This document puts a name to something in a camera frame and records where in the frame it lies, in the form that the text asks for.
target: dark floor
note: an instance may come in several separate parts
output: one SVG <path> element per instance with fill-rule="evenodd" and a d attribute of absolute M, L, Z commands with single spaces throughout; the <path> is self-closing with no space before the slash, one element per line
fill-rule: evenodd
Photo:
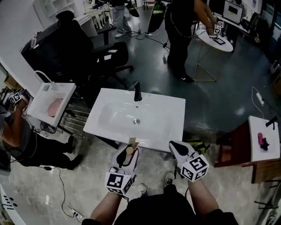
<path fill-rule="evenodd" d="M 144 11 L 139 7 L 139 18 L 134 18 L 126 12 L 129 25 L 134 31 L 138 30 L 137 21 L 139 21 L 141 32 L 147 31 L 151 10 L 150 8 Z M 159 35 L 154 37 L 155 40 L 162 43 L 168 39 L 164 28 L 163 23 L 159 29 Z M 203 128 L 228 132 L 244 123 L 250 115 L 262 117 L 252 103 L 253 86 L 272 107 L 281 111 L 280 102 L 277 100 L 272 82 L 267 74 L 269 61 L 260 49 L 245 41 L 241 36 L 238 38 L 233 54 L 212 49 L 204 58 L 202 65 L 213 75 L 217 76 L 217 68 L 221 67 L 218 82 L 186 84 L 169 73 L 167 64 L 163 60 L 163 57 L 166 58 L 168 54 L 161 44 L 147 38 L 136 40 L 129 36 L 115 39 L 114 35 L 115 31 L 110 32 L 109 42 L 126 42 L 129 50 L 128 65 L 134 66 L 132 73 L 123 71 L 119 72 L 118 76 L 128 85 L 138 80 L 142 92 L 186 99 L 185 131 Z M 93 42 L 95 46 L 102 45 L 102 35 L 93 38 Z M 189 56 L 185 68 L 190 76 L 193 75 L 200 45 L 201 42 L 193 38 L 189 46 Z M 204 77 L 205 75 L 199 69 L 197 76 Z M 122 89 L 118 83 L 112 83 L 112 87 Z M 255 94 L 253 99 L 256 105 L 262 109 L 265 119 L 270 120 L 275 116 L 274 112 L 270 113 L 266 104 L 261 107 Z"/>

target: drain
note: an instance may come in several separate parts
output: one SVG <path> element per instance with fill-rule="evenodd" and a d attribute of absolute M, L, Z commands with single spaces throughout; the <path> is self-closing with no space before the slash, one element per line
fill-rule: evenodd
<path fill-rule="evenodd" d="M 141 120 L 139 118 L 134 118 L 133 119 L 133 124 L 138 125 L 140 124 Z"/>

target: sink basin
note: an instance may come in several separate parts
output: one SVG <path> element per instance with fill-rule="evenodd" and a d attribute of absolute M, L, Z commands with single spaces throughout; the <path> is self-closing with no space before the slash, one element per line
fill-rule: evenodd
<path fill-rule="evenodd" d="M 43 83 L 27 110 L 27 114 L 55 127 L 60 122 L 61 116 L 76 89 L 74 83 L 56 84 L 58 85 L 58 89 L 55 91 L 50 83 Z M 51 117 L 48 115 L 48 109 L 50 104 L 56 99 L 62 99 L 62 101 L 55 116 Z"/>
<path fill-rule="evenodd" d="M 181 141 L 185 99 L 102 88 L 85 124 L 84 131 L 128 144 L 137 138 L 139 146 L 169 152 L 169 141 Z"/>

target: white sneaker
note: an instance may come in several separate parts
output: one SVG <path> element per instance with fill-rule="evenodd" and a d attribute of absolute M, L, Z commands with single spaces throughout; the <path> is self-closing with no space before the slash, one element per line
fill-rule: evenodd
<path fill-rule="evenodd" d="M 166 177 L 165 177 L 165 183 L 167 185 L 173 185 L 175 183 L 175 176 L 172 172 L 167 173 Z"/>
<path fill-rule="evenodd" d="M 120 38 L 120 37 L 123 37 L 125 34 L 124 33 L 118 33 L 115 35 L 115 38 Z"/>
<path fill-rule="evenodd" d="M 137 188 L 139 194 L 140 194 L 140 197 L 142 196 L 149 196 L 148 194 L 148 188 L 145 184 L 140 184 Z"/>

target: electrical outlet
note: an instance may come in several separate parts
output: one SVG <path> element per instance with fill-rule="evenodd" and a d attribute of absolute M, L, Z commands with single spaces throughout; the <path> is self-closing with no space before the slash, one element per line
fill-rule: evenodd
<path fill-rule="evenodd" d="M 78 215 L 77 216 L 78 219 L 83 219 L 83 216 L 79 212 L 77 212 L 75 209 L 72 209 L 72 212 L 73 212 L 74 217 L 76 217 L 76 215 Z"/>

